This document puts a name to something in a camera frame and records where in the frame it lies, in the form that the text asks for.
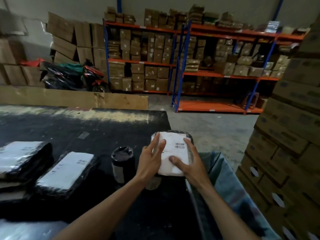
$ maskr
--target wall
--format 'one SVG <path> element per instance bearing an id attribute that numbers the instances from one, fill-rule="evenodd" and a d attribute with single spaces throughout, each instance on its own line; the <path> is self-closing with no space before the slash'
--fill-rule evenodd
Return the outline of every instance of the wall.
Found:
<path id="1" fill-rule="evenodd" d="M 122 11 L 133 14 L 143 24 L 144 9 L 168 12 L 170 8 L 187 12 L 196 2 L 207 12 L 234 12 L 235 20 L 259 25 L 268 22 L 279 0 L 122 0 Z M 13 31 L 25 35 L 21 40 L 29 59 L 48 58 L 52 37 L 43 31 L 42 22 L 48 12 L 67 19 L 101 23 L 107 6 L 117 7 L 117 0 L 0 0 L 0 28 L 3 33 Z M 278 19 L 281 25 L 308 27 L 320 11 L 320 0 L 285 0 Z"/>

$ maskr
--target person's left hand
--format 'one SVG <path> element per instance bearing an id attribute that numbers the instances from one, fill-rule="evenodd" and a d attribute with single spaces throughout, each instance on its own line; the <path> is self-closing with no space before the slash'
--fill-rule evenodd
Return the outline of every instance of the person's left hand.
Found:
<path id="1" fill-rule="evenodd" d="M 158 132 L 154 136 L 150 145 L 143 147 L 139 158 L 136 177 L 142 180 L 145 184 L 147 184 L 150 181 L 150 179 L 158 172 L 161 165 L 161 154 L 166 146 L 166 140 L 163 139 L 159 143 L 159 137 L 160 133 Z M 153 154 L 152 150 L 155 149 L 157 145 L 158 148 L 156 149 L 156 152 Z"/>

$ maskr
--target forearm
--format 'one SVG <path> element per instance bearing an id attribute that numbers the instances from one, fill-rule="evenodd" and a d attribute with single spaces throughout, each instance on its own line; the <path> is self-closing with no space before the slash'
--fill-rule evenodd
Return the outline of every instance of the forearm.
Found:
<path id="1" fill-rule="evenodd" d="M 137 177 L 62 230 L 54 240 L 105 240 L 124 217 L 145 184 Z"/>
<path id="2" fill-rule="evenodd" d="M 260 239 L 219 196 L 210 184 L 199 189 L 225 240 Z"/>

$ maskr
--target worn table surface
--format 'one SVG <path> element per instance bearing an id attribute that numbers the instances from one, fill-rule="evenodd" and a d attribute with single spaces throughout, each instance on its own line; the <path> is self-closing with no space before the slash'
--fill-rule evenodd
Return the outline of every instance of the worn table surface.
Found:
<path id="1" fill-rule="evenodd" d="M 0 146 L 12 141 L 48 141 L 57 160 L 65 152 L 101 157 L 99 170 L 64 202 L 37 197 L 0 205 L 0 218 L 13 221 L 71 222 L 115 191 L 111 152 L 119 146 L 134 150 L 136 165 L 142 147 L 154 132 L 170 130 L 165 111 L 0 105 Z M 89 133 L 84 139 L 82 133 Z M 117 239 L 200 238 L 183 178 L 162 178 L 154 191 L 144 190 L 115 231 Z"/>

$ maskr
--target concrete floor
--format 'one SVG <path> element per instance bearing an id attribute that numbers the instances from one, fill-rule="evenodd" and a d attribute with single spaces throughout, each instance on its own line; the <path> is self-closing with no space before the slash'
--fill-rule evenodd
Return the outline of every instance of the concrete floor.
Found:
<path id="1" fill-rule="evenodd" d="M 174 108 L 170 107 L 171 96 L 158 94 L 148 96 L 149 110 L 165 110 L 171 128 L 189 132 L 199 152 L 221 151 L 227 157 L 230 166 L 236 170 L 258 115 L 175 113 Z"/>

